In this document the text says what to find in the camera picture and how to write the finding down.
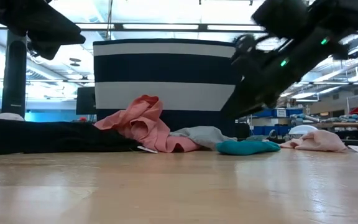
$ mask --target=pink cloth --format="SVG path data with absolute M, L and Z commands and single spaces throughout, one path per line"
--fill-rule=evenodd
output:
M 312 131 L 300 139 L 291 139 L 280 147 L 326 152 L 342 152 L 347 149 L 338 135 L 325 130 Z
M 99 129 L 116 129 L 126 138 L 135 139 L 143 146 L 160 152 L 180 149 L 190 152 L 200 146 L 186 137 L 169 136 L 170 129 L 160 119 L 162 102 L 157 96 L 143 95 L 134 100 L 126 110 L 120 110 L 95 126 Z

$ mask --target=gray cloth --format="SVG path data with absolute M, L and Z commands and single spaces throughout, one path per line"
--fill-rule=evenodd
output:
M 24 118 L 14 113 L 0 113 L 0 119 L 7 119 L 11 121 L 24 121 Z
M 224 136 L 218 128 L 211 126 L 197 126 L 194 128 L 182 128 L 171 132 L 171 136 L 188 137 L 193 142 L 210 149 L 216 149 L 215 145 L 223 141 L 236 141 L 237 138 Z

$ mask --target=ceiling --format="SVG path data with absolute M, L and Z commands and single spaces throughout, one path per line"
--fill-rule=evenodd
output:
M 53 0 L 50 5 L 75 23 L 103 23 L 108 21 L 108 0 Z M 164 24 L 225 24 L 225 32 L 169 32 L 162 31 L 113 31 L 111 39 L 135 38 L 178 38 L 219 40 L 232 42 L 239 32 L 230 32 L 230 24 L 254 24 L 252 13 L 263 0 L 114 0 L 112 4 L 112 23 L 164 23 Z M 103 30 L 83 31 L 86 42 L 82 45 L 61 47 L 52 61 L 40 57 L 27 56 L 27 78 L 30 82 L 27 92 L 34 98 L 74 98 L 79 86 L 92 86 L 93 80 L 93 42 L 106 40 Z M 4 71 L 7 31 L 0 29 L 0 88 Z M 358 50 L 358 35 L 342 40 Z M 272 50 L 282 43 L 270 39 L 259 45 L 264 50 Z M 79 66 L 73 66 L 70 58 L 80 59 Z M 50 80 L 71 80 L 73 82 L 52 82 Z M 323 85 L 310 82 L 332 82 Z M 316 99 L 328 96 L 335 91 L 350 88 L 344 83 L 358 82 L 358 59 L 334 61 L 332 58 L 321 62 L 301 83 L 294 84 L 283 94 L 286 97 Z

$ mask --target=laundry basket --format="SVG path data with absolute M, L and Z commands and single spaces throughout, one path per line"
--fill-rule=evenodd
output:
M 98 119 L 125 109 L 140 95 L 158 96 L 172 130 L 215 126 L 233 136 L 220 109 L 241 77 L 231 67 L 232 43 L 187 39 L 94 42 Z

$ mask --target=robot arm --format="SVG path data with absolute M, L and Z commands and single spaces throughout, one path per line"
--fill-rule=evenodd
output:
M 50 1 L 0 0 L 0 24 L 15 35 L 27 35 L 31 40 L 28 47 L 49 60 L 61 45 L 85 42 L 81 29 L 49 6 Z
M 274 107 L 283 91 L 328 56 L 347 59 L 348 46 L 339 41 L 358 30 L 358 1 L 316 0 L 306 6 L 302 0 L 266 0 L 252 18 L 268 34 L 244 35 L 235 43 L 232 66 L 244 78 L 221 110 L 231 118 Z M 286 41 L 269 52 L 257 49 L 271 37 Z

